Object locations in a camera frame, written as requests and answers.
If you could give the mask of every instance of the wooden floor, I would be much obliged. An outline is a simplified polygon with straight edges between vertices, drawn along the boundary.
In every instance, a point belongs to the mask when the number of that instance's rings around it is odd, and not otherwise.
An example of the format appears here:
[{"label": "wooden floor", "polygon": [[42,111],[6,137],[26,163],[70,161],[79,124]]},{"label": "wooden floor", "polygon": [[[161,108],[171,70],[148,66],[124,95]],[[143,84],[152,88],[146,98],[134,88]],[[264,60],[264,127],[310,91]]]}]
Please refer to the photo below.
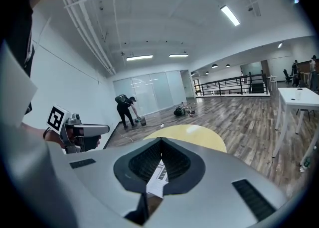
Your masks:
[{"label": "wooden floor", "polygon": [[[287,87],[278,83],[278,87]],[[295,134],[299,114],[293,110],[290,114],[284,144],[276,158],[272,158],[275,143],[281,132],[282,123],[275,131],[275,122],[279,104],[279,93],[273,91],[270,97],[213,97],[188,100],[196,114],[193,117],[175,117],[174,109],[146,116],[147,127],[140,124],[134,130],[125,131],[123,125],[117,130],[134,142],[142,140],[154,131],[159,130],[160,123],[164,126],[176,124],[196,124],[216,132],[225,142],[227,153],[236,156],[258,172],[278,185],[288,197],[293,196],[305,186],[312,170],[300,173],[299,162],[309,146],[318,123],[311,113],[311,122],[307,114],[299,135]],[[130,139],[121,137],[117,132],[111,138],[108,147],[132,144]],[[317,163],[316,153],[311,167]]]}]

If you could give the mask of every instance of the fluorescent light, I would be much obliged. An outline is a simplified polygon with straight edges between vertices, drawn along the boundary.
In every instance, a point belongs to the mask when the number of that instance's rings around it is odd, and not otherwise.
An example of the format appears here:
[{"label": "fluorescent light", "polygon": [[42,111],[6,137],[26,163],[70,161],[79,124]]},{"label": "fluorescent light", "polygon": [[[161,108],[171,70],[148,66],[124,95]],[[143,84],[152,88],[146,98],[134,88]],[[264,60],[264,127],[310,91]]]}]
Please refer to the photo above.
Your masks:
[{"label": "fluorescent light", "polygon": [[235,26],[240,24],[233,12],[230,11],[230,9],[227,6],[222,7],[221,11],[223,11],[225,15],[228,16],[228,18],[233,22]]},{"label": "fluorescent light", "polygon": [[147,59],[153,58],[153,55],[145,55],[145,56],[136,56],[136,57],[128,57],[126,58],[127,61],[139,60],[139,59]]},{"label": "fluorescent light", "polygon": [[169,57],[187,57],[188,55],[170,55]]}]

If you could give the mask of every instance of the table leg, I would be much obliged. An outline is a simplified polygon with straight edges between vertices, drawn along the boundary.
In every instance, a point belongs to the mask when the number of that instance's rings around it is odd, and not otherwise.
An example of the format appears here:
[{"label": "table leg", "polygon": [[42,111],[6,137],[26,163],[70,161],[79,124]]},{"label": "table leg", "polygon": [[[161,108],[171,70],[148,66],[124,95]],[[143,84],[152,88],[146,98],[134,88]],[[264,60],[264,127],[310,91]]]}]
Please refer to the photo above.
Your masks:
[{"label": "table leg", "polygon": [[297,129],[296,129],[296,134],[299,134],[299,130],[300,130],[301,124],[303,123],[304,113],[305,113],[304,111],[300,112],[300,117],[299,117],[299,122],[298,122]]},{"label": "table leg", "polygon": [[312,139],[312,141],[311,141],[311,143],[310,143],[310,146],[308,147],[308,149],[307,149],[307,151],[306,151],[304,157],[302,158],[302,160],[301,160],[301,162],[300,162],[300,165],[302,165],[302,164],[304,163],[305,159],[306,159],[308,156],[311,155],[311,152],[314,150],[314,146],[315,146],[315,144],[316,144],[318,138],[319,138],[319,124],[318,124],[318,126],[317,126],[316,131],[315,131],[314,137],[313,137],[313,139]]},{"label": "table leg", "polygon": [[278,130],[279,123],[280,123],[280,116],[281,116],[281,96],[279,95],[279,107],[277,110],[277,122],[276,122],[276,127],[275,130]]},{"label": "table leg", "polygon": [[284,125],[283,125],[283,129],[282,132],[280,133],[280,137],[276,143],[276,147],[275,150],[273,152],[273,157],[275,158],[279,152],[279,149],[281,147],[281,145],[284,142],[284,138],[285,138],[285,134],[287,131],[287,126],[288,126],[288,121],[289,121],[289,114],[290,114],[290,106],[286,105],[286,111],[285,111],[285,116],[284,116]]}]

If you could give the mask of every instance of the frosted glass partition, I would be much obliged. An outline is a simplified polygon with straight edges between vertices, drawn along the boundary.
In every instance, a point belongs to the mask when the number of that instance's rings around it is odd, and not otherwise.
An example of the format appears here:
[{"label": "frosted glass partition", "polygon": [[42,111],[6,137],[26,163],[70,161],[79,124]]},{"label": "frosted glass partition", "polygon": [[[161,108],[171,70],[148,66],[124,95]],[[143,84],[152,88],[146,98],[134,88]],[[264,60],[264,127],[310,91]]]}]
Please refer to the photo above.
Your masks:
[{"label": "frosted glass partition", "polygon": [[[133,96],[136,98],[134,85],[131,78],[114,81],[113,85],[114,85],[114,91],[116,95],[126,95],[128,98]],[[138,114],[141,114],[141,110],[137,102],[134,103],[134,106],[137,109]],[[130,108],[130,112],[132,114],[132,117],[134,118],[135,114],[131,108]]]},{"label": "frosted glass partition", "polygon": [[173,105],[180,105],[181,102],[186,102],[186,96],[184,91],[184,85],[181,80],[179,71],[166,72]]},{"label": "frosted glass partition", "polygon": [[167,77],[165,72],[150,74],[150,83],[153,84],[158,110],[173,106]]},{"label": "frosted glass partition", "polygon": [[140,114],[145,115],[156,112],[158,107],[150,75],[134,77],[132,80],[136,93],[136,103],[139,104],[141,110]]}]

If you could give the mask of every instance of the black railing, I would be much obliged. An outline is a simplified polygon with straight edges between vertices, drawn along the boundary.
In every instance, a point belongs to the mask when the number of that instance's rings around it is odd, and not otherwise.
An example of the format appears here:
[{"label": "black railing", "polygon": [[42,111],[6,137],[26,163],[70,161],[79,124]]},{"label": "black railing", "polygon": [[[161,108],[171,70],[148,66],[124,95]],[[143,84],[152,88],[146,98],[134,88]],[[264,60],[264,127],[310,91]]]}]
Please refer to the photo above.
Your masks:
[{"label": "black railing", "polygon": [[235,77],[230,79],[207,82],[195,86],[196,96],[215,96],[227,94],[268,94],[267,77],[265,74]]}]

